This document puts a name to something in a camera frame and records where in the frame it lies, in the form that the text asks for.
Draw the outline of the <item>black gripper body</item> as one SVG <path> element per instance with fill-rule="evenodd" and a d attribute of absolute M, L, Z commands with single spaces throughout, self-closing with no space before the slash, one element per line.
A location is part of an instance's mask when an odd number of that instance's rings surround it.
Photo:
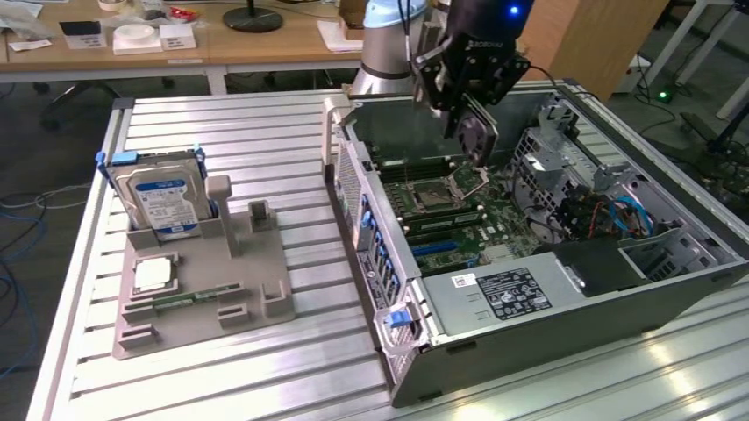
<path fill-rule="evenodd" d="M 469 38 L 471 76 L 467 94 L 473 98 L 489 62 L 503 63 L 517 53 L 517 39 L 525 30 L 533 4 L 532 1 L 501 0 L 451 3 L 445 36 Z"/>

